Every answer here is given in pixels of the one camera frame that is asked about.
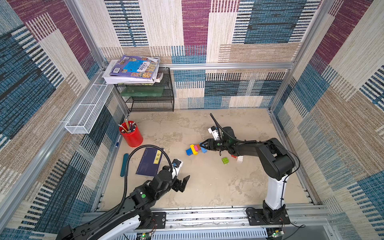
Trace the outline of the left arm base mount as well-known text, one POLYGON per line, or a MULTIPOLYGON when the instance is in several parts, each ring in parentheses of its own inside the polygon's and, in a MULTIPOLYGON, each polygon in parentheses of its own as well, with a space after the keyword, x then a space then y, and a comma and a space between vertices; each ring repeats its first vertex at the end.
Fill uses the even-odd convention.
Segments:
POLYGON ((139 226, 139 229, 152 230, 152 229, 164 229, 166 227, 167 213, 166 212, 154 212, 148 220, 145 220, 139 226))

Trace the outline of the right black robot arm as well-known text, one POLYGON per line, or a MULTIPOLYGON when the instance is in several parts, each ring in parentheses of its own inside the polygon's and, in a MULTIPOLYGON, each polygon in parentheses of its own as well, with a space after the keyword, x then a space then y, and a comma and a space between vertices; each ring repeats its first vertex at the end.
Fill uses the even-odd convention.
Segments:
POLYGON ((296 163, 278 139, 271 138, 264 142, 208 139, 200 147, 209 151, 227 151, 236 157, 258 157, 268 176, 268 192, 261 209, 246 209, 249 224, 283 226, 291 223, 285 205, 285 192, 296 163))

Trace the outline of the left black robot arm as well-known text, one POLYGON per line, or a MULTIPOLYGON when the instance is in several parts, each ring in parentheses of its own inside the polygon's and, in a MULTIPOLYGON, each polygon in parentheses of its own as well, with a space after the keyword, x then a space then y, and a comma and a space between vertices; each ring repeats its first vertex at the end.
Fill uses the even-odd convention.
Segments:
POLYGON ((57 240, 112 240, 119 235, 151 224, 151 207, 170 190, 183 192, 190 176, 177 179, 172 172, 161 170, 151 181, 136 187, 122 203, 83 225, 63 227, 57 240))

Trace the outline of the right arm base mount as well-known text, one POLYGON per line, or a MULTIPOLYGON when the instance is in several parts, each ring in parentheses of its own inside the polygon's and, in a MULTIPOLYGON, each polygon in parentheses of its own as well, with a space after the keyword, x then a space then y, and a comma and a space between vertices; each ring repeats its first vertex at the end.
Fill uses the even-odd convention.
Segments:
POLYGON ((291 223, 286 206, 277 210, 268 207, 263 209, 246 208, 246 215, 250 226, 261 225, 289 225, 291 223))

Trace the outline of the dark blue square lego brick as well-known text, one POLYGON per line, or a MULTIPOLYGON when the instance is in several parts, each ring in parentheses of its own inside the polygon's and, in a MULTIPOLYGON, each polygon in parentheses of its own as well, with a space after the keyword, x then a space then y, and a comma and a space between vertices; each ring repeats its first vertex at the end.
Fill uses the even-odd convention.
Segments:
POLYGON ((187 153, 188 156, 193 155, 193 151, 192 151, 191 148, 187 149, 187 150, 186 150, 186 153, 187 153))

